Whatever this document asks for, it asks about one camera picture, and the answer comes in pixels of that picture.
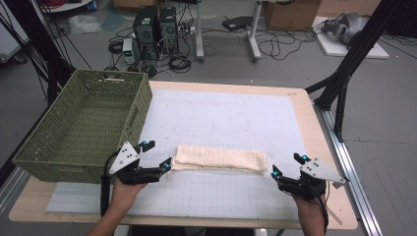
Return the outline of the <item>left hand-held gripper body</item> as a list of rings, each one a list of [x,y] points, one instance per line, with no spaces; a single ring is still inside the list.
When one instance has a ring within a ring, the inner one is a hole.
[[[117,151],[116,158],[108,169],[109,175],[116,175],[126,185],[158,182],[163,175],[159,166],[143,168],[139,165],[137,146],[126,141]]]

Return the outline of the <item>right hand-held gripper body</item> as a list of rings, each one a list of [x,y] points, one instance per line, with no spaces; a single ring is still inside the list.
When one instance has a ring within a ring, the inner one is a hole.
[[[335,188],[339,188],[346,183],[344,177],[315,158],[300,166],[300,177],[298,179],[285,177],[282,174],[282,178],[277,180],[277,187],[283,193],[310,201],[319,198],[326,192],[327,181],[331,181]]]

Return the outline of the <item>cream towel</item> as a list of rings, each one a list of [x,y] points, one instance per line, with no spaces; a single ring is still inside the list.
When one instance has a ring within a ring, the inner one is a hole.
[[[231,170],[264,174],[268,156],[261,151],[218,147],[179,146],[173,159],[174,170]]]

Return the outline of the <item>green woven basket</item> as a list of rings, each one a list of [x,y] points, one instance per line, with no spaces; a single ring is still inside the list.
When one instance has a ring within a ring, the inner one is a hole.
[[[151,98],[144,73],[78,70],[13,162],[40,181],[97,184],[107,157],[139,141]]]

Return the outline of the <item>person's right hand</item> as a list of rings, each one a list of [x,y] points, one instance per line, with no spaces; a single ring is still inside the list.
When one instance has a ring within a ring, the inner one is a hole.
[[[317,199],[307,201],[301,197],[294,197],[293,200],[298,208],[298,213],[301,215],[313,215],[323,212],[322,205]]]

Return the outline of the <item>white grid mat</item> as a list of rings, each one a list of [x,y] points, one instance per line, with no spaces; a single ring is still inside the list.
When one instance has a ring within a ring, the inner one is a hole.
[[[155,89],[144,141],[153,149],[142,167],[155,167],[181,145],[257,150],[268,169],[290,178],[299,175],[294,153],[304,153],[292,102],[287,96]],[[130,213],[240,219],[294,219],[296,206],[281,193],[269,172],[171,170],[139,192]]]

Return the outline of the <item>grey bench power supply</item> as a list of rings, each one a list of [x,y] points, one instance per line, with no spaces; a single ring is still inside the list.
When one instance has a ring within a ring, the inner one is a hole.
[[[122,53],[126,64],[133,65],[136,62],[136,51],[132,38],[125,38],[123,40]]]

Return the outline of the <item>large black computer tower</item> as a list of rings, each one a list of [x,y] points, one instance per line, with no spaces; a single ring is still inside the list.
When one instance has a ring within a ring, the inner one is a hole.
[[[157,59],[157,44],[161,40],[157,8],[140,6],[133,23],[141,57],[147,60]]]

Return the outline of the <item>white floor board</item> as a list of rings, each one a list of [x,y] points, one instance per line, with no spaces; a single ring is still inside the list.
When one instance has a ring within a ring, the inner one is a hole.
[[[347,46],[341,43],[331,33],[322,32],[322,26],[327,17],[315,17],[312,27],[317,34],[317,41],[326,56],[344,57],[348,50]],[[377,43],[366,56],[367,59],[387,60],[389,55]]]

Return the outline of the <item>slim black computer tower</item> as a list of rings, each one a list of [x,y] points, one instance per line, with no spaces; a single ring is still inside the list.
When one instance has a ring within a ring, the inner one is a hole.
[[[164,51],[170,54],[177,54],[179,47],[176,8],[162,7],[159,12],[159,23]]]

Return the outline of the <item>black metal stand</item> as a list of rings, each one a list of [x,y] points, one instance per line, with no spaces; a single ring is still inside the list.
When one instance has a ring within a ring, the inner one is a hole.
[[[3,0],[0,6],[7,6],[24,33],[30,40],[34,51],[24,43],[23,38],[12,26],[10,20],[0,14],[0,24],[24,49],[32,62],[37,76],[47,83],[44,93],[49,105],[57,98],[63,86],[67,84],[76,68],[59,52],[44,24],[41,22],[30,0]]]
[[[333,132],[340,142],[343,142],[344,108],[350,79],[382,36],[386,27],[409,1],[381,0],[334,73],[306,88],[307,93],[323,89],[321,95],[314,100],[314,104],[324,111],[330,111],[332,103],[337,100]]]

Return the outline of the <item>white desk leg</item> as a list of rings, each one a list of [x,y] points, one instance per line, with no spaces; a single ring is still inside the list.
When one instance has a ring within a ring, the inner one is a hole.
[[[258,60],[262,58],[258,43],[256,41],[256,32],[257,32],[261,10],[262,10],[262,2],[260,0],[256,0],[253,19],[252,19],[252,26],[251,26],[251,30],[248,32],[248,41],[251,46],[251,50],[253,52],[254,62],[257,62]]]
[[[197,0],[196,14],[196,55],[200,63],[204,62],[204,44],[202,36],[202,0]]]

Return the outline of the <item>brown cardboard box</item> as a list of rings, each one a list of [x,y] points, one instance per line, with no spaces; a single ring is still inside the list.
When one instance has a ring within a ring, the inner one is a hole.
[[[265,22],[269,30],[310,31],[322,0],[268,2]]]

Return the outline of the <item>flat black device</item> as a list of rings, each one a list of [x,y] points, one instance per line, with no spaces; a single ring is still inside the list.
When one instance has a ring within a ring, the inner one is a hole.
[[[236,17],[233,19],[227,19],[222,22],[222,25],[230,31],[245,29],[251,24],[252,24],[252,18],[244,17],[244,16]]]

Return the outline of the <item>aluminium rail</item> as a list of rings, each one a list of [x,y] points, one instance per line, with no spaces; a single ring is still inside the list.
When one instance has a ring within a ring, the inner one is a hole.
[[[0,216],[5,212],[12,199],[26,184],[30,174],[21,167],[15,167],[0,186]]]
[[[351,160],[348,148],[345,142],[341,142],[337,138],[333,130],[335,119],[330,111],[323,111],[316,105],[313,108],[322,126],[322,130],[328,138],[328,146],[335,160],[335,165],[341,175],[347,178],[345,187],[348,198],[353,203],[356,221],[360,223],[366,236],[384,236]]]

